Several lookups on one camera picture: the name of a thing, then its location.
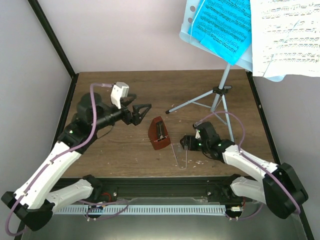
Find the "clear plastic metronome cover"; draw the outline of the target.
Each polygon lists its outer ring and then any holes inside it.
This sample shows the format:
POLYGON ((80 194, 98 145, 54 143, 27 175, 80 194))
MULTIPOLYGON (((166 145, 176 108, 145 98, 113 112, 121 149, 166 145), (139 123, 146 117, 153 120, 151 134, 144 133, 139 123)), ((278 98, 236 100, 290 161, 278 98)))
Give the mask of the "clear plastic metronome cover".
POLYGON ((171 144, 174 166, 179 170, 186 170, 188 166, 188 151, 180 144, 171 144))

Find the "red-brown metronome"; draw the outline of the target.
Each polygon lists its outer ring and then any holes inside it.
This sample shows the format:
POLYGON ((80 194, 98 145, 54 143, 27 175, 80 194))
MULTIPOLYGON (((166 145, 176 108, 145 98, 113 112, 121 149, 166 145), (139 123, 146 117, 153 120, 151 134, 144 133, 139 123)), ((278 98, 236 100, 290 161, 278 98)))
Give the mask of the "red-brown metronome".
POLYGON ((161 116, 155 117, 148 129, 148 138, 154 150, 161 150, 171 144, 171 139, 161 116))

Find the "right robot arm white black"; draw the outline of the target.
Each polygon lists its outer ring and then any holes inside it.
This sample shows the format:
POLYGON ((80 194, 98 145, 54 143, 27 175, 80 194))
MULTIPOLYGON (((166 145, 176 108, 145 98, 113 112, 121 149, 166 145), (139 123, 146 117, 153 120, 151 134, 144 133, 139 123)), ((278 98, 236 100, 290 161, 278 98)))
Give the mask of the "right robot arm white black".
POLYGON ((194 135, 180 139, 185 150, 202 152, 208 158, 233 166, 251 177, 239 176, 224 186, 222 195, 225 200, 232 202, 245 197, 258 201, 281 219, 300 212, 309 195, 291 165, 263 160, 233 141, 221 139, 208 121, 193 128, 194 135))

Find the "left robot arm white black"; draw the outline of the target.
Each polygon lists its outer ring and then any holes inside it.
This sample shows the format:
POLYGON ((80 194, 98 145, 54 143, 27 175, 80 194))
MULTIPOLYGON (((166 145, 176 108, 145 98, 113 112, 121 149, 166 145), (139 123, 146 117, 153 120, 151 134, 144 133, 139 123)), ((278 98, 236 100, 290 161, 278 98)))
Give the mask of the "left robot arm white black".
POLYGON ((102 195, 103 184, 92 175, 86 175, 67 187, 53 191, 52 188, 63 173, 78 160, 89 146, 97 140, 97 132, 116 122, 139 125, 152 105, 128 105, 135 99, 129 94, 129 100, 121 99, 120 106, 103 103, 98 93, 86 93, 76 106, 76 113, 47 159, 32 177, 16 191, 5 192, 1 200, 31 231, 43 228, 54 213, 75 202, 100 205, 105 198, 102 195))

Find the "light blue music stand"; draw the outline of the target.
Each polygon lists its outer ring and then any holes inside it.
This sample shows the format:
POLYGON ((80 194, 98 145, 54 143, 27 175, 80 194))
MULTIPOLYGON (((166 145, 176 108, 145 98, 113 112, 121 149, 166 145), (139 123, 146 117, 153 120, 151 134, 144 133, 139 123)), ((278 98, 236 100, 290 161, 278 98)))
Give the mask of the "light blue music stand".
MULTIPOLYGON (((198 16, 198 14, 196 13, 197 8, 201 7, 201 6, 202 6, 202 3, 200 0, 188 0, 186 2, 185 13, 184 13, 183 23, 181 25, 179 37, 184 42, 189 43, 192 46, 195 46, 201 50, 204 50, 214 56, 217 56, 217 54, 215 52, 205 48, 205 46, 200 44, 200 41, 191 37, 191 35, 187 33, 188 28, 193 24, 194 18, 196 18, 198 16)), ((238 60, 238 62, 235 65, 240 68, 245 69, 246 72, 252 71, 252 47, 251 46, 248 47, 248 49, 244 52, 244 54, 240 57, 240 59, 238 60)), ((226 95, 225 93, 221 93, 221 94, 216 93, 214 100, 213 100, 213 103, 212 103, 212 106, 208 106, 208 105, 199 103, 197 101, 206 97, 206 96, 214 94, 215 90, 217 90, 217 89, 221 90, 222 88, 225 88, 226 90, 230 90, 231 89, 230 86, 225 86, 230 69, 231 69, 231 65, 228 63, 224 69, 219 86, 214 87, 212 90, 210 90, 202 95, 199 95, 191 100, 188 100, 188 101, 186 101, 176 107, 173 107, 173 108, 167 110, 165 113, 170 114, 170 113, 175 112, 176 110, 178 110, 182 107, 185 107, 186 105, 189 105, 189 104, 196 104, 196 105, 199 105, 202 107, 210 108, 210 111, 214 112, 217 109, 218 105, 220 103, 222 103, 223 108, 226 111, 228 108, 227 108, 227 100, 225 97, 225 95, 226 95)))

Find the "blue sheet music page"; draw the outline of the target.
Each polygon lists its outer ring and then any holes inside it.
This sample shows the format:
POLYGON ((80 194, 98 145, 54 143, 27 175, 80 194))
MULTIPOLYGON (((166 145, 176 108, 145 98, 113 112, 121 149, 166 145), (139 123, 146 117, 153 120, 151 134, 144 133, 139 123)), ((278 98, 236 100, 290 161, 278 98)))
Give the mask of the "blue sheet music page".
POLYGON ((250 1, 201 0, 188 34, 235 65, 252 43, 250 1))

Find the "white sheet music page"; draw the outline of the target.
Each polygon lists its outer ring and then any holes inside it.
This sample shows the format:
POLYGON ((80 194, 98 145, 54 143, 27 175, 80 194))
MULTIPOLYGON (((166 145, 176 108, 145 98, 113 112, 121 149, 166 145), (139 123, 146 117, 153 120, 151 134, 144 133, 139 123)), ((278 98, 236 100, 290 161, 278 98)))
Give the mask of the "white sheet music page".
POLYGON ((319 77, 318 0, 252 0, 250 10, 253 76, 319 77))

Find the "black aluminium frame rail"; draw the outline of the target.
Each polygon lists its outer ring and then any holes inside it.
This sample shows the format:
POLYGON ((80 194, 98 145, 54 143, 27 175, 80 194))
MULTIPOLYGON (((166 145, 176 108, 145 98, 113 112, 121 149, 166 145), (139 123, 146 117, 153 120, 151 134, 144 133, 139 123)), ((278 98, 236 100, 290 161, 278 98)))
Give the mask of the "black aluminium frame rail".
POLYGON ((94 178, 88 180, 94 184, 93 196, 77 197, 97 203, 103 200, 134 198, 208 198, 209 202, 221 204, 239 203, 240 197, 232 192, 231 183, 239 177, 200 176, 200 177, 137 177, 137 178, 94 178))

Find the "black frame corner post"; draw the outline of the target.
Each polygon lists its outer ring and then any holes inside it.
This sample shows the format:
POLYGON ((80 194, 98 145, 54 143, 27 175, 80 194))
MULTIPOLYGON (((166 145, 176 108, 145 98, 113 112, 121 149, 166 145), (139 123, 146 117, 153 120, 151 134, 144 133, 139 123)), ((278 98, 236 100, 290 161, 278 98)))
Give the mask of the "black frame corner post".
POLYGON ((40 3, 38 0, 27 0, 30 7, 32 8, 33 12, 35 13, 36 18, 38 19, 40 25, 42 26, 44 32, 46 33, 50 43, 52 44, 54 50, 56 51, 60 61, 64 65, 67 73, 69 76, 74 79, 76 77, 76 73, 65 53, 63 50, 62 45, 60 44, 60 41, 58 40, 48 18, 46 17, 45 12, 43 11, 40 3))

